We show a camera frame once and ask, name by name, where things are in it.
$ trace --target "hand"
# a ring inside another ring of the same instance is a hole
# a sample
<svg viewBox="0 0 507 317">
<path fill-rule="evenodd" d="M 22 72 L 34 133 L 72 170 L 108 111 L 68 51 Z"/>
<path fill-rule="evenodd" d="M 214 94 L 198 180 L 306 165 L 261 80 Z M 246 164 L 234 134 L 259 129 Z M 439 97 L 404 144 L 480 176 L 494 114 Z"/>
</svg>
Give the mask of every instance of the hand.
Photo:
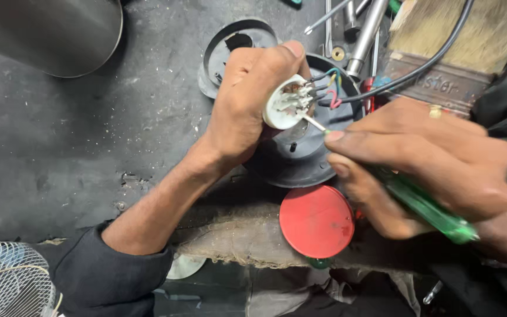
<svg viewBox="0 0 507 317">
<path fill-rule="evenodd" d="M 261 115 L 273 91 L 294 74 L 310 77 L 302 44 L 236 48 L 230 54 L 202 144 L 231 169 L 253 155 L 264 127 Z"/>
<path fill-rule="evenodd" d="M 399 98 L 326 136 L 330 165 L 377 231 L 408 239 L 433 230 L 407 213 L 356 162 L 386 165 L 411 176 L 449 210 L 471 221 L 481 241 L 506 245 L 507 142 L 449 114 L 429 117 L 425 104 Z"/>
</svg>

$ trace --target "screwdriver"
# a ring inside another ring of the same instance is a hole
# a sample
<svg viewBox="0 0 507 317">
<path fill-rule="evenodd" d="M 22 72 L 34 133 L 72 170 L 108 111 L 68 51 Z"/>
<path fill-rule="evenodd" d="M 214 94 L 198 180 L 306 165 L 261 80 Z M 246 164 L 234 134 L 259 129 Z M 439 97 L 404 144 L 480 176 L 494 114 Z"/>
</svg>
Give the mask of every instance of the screwdriver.
<svg viewBox="0 0 507 317">
<path fill-rule="evenodd" d="M 297 115 L 310 122 L 325 135 L 331 132 L 306 113 L 298 111 Z M 386 191 L 406 210 L 411 210 L 422 217 L 453 243 L 464 244 L 479 240 L 476 229 L 467 220 L 454 215 L 441 206 L 425 190 L 414 184 L 406 176 L 382 166 L 361 165 L 383 184 Z"/>
</svg>

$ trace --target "red object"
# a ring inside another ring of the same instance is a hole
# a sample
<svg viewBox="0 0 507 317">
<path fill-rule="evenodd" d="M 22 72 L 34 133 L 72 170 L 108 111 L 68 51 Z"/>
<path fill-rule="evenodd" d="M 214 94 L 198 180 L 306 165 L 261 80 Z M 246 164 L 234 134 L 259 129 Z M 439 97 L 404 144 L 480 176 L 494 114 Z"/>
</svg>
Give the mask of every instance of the red object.
<svg viewBox="0 0 507 317">
<path fill-rule="evenodd" d="M 322 185 L 291 190 L 281 204 L 279 223 L 295 250 L 316 259 L 340 253 L 355 229 L 345 197 L 337 189 Z"/>
<path fill-rule="evenodd" d="M 373 82 L 375 81 L 375 77 L 369 77 L 363 81 L 363 84 L 361 85 L 361 90 L 363 92 L 370 91 L 373 88 Z M 375 111 L 375 97 L 371 96 L 368 98 L 365 98 L 365 114 L 369 114 L 371 112 Z"/>
<path fill-rule="evenodd" d="M 337 98 L 337 93 L 335 90 L 328 90 L 326 91 L 327 94 L 332 94 L 332 101 L 329 103 L 330 109 L 336 109 L 342 104 L 342 100 Z"/>
</svg>

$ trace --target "red round disc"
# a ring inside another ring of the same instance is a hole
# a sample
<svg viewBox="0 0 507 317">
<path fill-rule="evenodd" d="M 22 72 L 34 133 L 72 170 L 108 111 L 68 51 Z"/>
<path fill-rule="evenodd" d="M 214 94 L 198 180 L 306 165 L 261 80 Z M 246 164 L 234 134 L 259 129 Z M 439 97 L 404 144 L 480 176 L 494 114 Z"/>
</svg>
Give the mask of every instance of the red round disc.
<svg viewBox="0 0 507 317">
<path fill-rule="evenodd" d="M 295 250 L 317 259 L 340 253 L 355 229 L 345 197 L 322 185 L 291 190 L 281 204 L 279 224 Z"/>
</svg>

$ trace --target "metal cylinder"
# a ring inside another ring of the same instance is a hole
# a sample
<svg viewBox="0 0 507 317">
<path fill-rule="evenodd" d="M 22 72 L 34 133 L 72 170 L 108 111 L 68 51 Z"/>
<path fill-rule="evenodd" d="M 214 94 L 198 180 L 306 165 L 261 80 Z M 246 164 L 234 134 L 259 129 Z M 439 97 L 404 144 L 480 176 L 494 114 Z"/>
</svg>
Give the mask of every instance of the metal cylinder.
<svg viewBox="0 0 507 317">
<path fill-rule="evenodd" d="M 348 43 L 353 43 L 357 39 L 357 34 L 361 30 L 361 26 L 357 22 L 356 4 L 354 1 L 348 3 L 344 8 L 345 24 L 344 37 Z"/>
<path fill-rule="evenodd" d="M 0 0 L 0 54 L 54 76 L 99 68 L 121 31 L 119 0 Z"/>
<path fill-rule="evenodd" d="M 389 0 L 374 0 L 369 8 L 365 23 L 359 32 L 355 47 L 351 52 L 347 73 L 359 79 L 363 63 L 369 54 L 369 49 L 375 40 L 378 27 L 389 5 Z"/>
</svg>

